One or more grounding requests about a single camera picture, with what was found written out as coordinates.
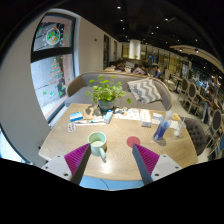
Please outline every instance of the ceiling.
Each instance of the ceiling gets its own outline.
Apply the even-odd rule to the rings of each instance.
[[[120,42],[139,39],[143,44],[151,44],[187,56],[193,66],[202,70],[206,67],[208,74],[213,75],[219,71],[206,60],[194,55],[181,54],[169,46],[195,46],[208,51],[224,64],[224,36],[220,26],[221,21],[224,21],[222,0],[48,0],[41,2],[39,0],[5,1],[1,7],[5,12],[5,14],[3,12],[5,20],[1,20],[1,28],[5,33],[9,33],[18,25],[17,30],[19,30],[36,15],[52,7],[63,8],[79,14]],[[6,36],[0,37],[1,43]]]

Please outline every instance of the menu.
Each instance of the menu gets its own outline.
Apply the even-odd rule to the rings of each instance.
[[[117,109],[114,118],[127,120],[140,120],[139,111],[136,109]]]

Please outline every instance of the window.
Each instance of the window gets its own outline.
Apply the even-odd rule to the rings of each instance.
[[[47,13],[34,35],[31,75],[42,112],[49,122],[66,100],[66,88],[74,79],[75,18]]]
[[[103,69],[109,65],[109,37],[104,35],[104,48],[103,48]]]
[[[113,61],[117,60],[117,42],[114,41],[114,59]]]
[[[123,47],[123,58],[129,58],[129,44],[122,44]]]

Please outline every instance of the sofa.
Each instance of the sofa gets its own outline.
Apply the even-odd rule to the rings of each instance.
[[[171,108],[173,104],[173,99],[170,94],[170,91],[167,89],[166,85],[161,82],[159,79],[146,77],[144,75],[136,75],[130,73],[111,73],[111,72],[88,72],[79,75],[75,79],[73,79],[67,87],[67,96],[68,98],[65,100],[65,106],[68,107],[71,103],[80,103],[80,104],[93,104],[91,101],[91,95],[89,97],[85,97],[86,91],[92,92],[92,87],[88,87],[89,80],[97,79],[98,76],[102,74],[103,78],[108,80],[112,80],[111,75],[114,75],[116,78],[113,79],[115,83],[122,82],[123,90],[129,90],[129,86],[127,82],[137,81],[139,79],[153,79],[154,84],[159,91],[162,101],[155,101],[149,104],[143,104],[141,101],[136,101],[135,97],[132,93],[126,93],[125,96],[120,99],[116,99],[114,106],[116,107],[129,107],[129,108],[139,108],[139,109],[149,109],[149,110],[160,110],[167,111]]]

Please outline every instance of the wooden table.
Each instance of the wooden table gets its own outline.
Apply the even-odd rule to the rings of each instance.
[[[177,91],[177,89],[178,89],[179,83],[182,82],[183,79],[181,79],[181,78],[179,78],[179,77],[176,77],[176,76],[173,76],[173,78],[177,80],[177,88],[176,88],[176,90],[175,90],[174,92],[179,93],[179,92]]]
[[[132,154],[132,148],[127,145],[130,136],[140,139],[140,145],[157,154],[168,154],[180,166],[187,167],[197,163],[197,154],[192,140],[185,129],[179,138],[175,137],[174,129],[168,129],[164,134],[165,141],[156,143],[153,134],[158,125],[141,127],[140,121],[112,118],[110,124],[76,126],[76,131],[69,133],[67,124],[69,114],[86,109],[90,104],[71,104],[51,130],[39,155],[46,160],[57,154],[66,155],[74,149],[87,144],[87,137],[95,131],[101,131],[107,136],[106,163],[101,157],[90,155],[84,175],[107,180],[138,181],[142,180],[137,163]]]

